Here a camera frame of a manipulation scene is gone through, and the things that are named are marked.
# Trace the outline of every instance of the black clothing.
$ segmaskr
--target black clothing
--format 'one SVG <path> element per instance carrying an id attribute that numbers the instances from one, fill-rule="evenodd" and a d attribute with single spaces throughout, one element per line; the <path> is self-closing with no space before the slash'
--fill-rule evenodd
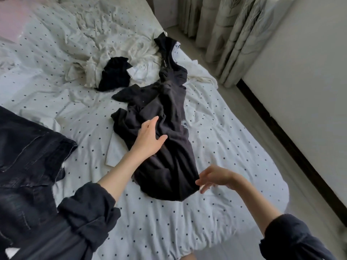
<path id="1" fill-rule="evenodd" d="M 307 225 L 291 214 L 269 224 L 259 247 L 266 260 L 336 260 Z"/>
<path id="2" fill-rule="evenodd" d="M 134 178 L 141 190 L 153 198 L 182 201 L 199 189 L 195 184 L 199 176 L 184 113 L 186 87 L 183 84 L 187 81 L 187 70 L 172 58 L 175 40 L 162 33 L 154 41 L 162 55 L 160 80 L 142 88 L 137 85 L 124 88 L 112 96 L 129 103 L 128 110 L 119 109 L 111 115 L 115 121 L 113 129 L 130 149 L 141 124 L 159 116 L 157 138 L 166 134 L 168 139 L 140 165 Z"/>
<path id="3" fill-rule="evenodd" d="M 23 243 L 11 260 L 89 260 L 120 217 L 114 198 L 99 184 L 87 183 L 64 198 L 59 214 Z"/>
<path id="4" fill-rule="evenodd" d="M 128 87 L 130 83 L 130 75 L 127 69 L 132 65 L 128 63 L 126 57 L 112 57 L 102 71 L 102 78 L 97 91 L 108 91 L 120 87 Z"/>
<path id="5" fill-rule="evenodd" d="M 52 186 L 76 142 L 0 107 L 0 259 L 57 214 Z"/>

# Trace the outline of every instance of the polka dot bedsheet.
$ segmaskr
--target polka dot bedsheet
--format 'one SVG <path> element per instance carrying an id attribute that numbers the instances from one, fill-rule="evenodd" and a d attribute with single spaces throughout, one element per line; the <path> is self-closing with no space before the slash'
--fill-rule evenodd
<path id="1" fill-rule="evenodd" d="M 135 26 L 136 18 L 144 26 Z M 145 0 L 50 0 L 37 5 L 17 44 L 0 39 L 0 60 L 6 65 L 0 71 L 0 89 L 6 95 L 0 97 L 0 104 L 17 114 L 26 109 L 54 118 L 60 132 L 79 145 L 65 161 L 66 177 L 53 188 L 57 204 L 110 171 L 105 165 L 110 144 L 115 162 L 127 151 L 124 141 L 114 134 L 110 117 L 126 104 L 111 99 L 117 91 L 102 93 L 85 87 L 85 73 L 66 81 L 71 63 L 97 58 L 102 49 L 110 48 L 104 40 L 110 44 L 127 42 L 135 35 L 153 38 L 161 31 Z M 185 113 L 198 171 L 210 164 L 232 169 L 284 211 L 289 200 L 287 184 L 227 107 L 215 79 L 207 78 L 206 70 L 181 50 L 175 59 L 195 73 L 186 83 Z M 94 253 L 94 260 L 179 259 L 255 226 L 240 197 L 225 187 L 175 202 L 150 198 L 130 181 L 116 206 L 122 216 Z"/>

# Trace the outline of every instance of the rolled-up sleeve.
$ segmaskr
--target rolled-up sleeve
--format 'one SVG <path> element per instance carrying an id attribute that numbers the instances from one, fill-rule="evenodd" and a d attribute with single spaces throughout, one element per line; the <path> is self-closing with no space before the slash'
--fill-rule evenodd
<path id="1" fill-rule="evenodd" d="M 336 260 L 307 225 L 291 214 L 273 220 L 259 245 L 266 260 Z"/>
<path id="2" fill-rule="evenodd" d="M 84 237 L 93 252 L 102 245 L 120 217 L 114 198 L 99 184 L 87 183 L 75 195 L 64 198 L 58 211 L 72 231 Z"/>

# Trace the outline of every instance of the curtain fold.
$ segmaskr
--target curtain fold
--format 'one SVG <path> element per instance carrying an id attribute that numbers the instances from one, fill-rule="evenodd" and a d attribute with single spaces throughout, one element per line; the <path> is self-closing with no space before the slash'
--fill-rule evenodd
<path id="1" fill-rule="evenodd" d="M 179 27 L 218 62 L 219 83 L 246 74 L 293 0 L 179 0 Z"/>

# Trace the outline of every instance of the floor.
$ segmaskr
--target floor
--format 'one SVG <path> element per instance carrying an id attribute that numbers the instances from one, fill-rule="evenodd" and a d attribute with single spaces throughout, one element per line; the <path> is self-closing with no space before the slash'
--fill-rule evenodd
<path id="1" fill-rule="evenodd" d="M 215 65 L 204 61 L 204 51 L 194 45 L 194 40 L 187 38 L 178 27 L 166 29 L 168 35 L 181 43 L 181 49 L 193 60 L 198 60 L 210 74 L 214 74 Z M 288 152 L 280 144 L 270 129 L 258 116 L 238 88 L 219 86 L 219 93 L 231 111 L 238 117 L 254 138 L 269 153 L 280 170 L 290 191 L 288 212 L 294 214 L 309 226 L 314 236 L 318 237 L 338 260 L 347 260 L 340 234 L 343 224 L 324 201 L 319 192 L 307 179 Z M 217 245 L 213 248 L 196 252 L 198 260 L 263 259 L 259 253 L 258 243 L 262 238 L 258 230 L 253 230 L 239 237 Z"/>

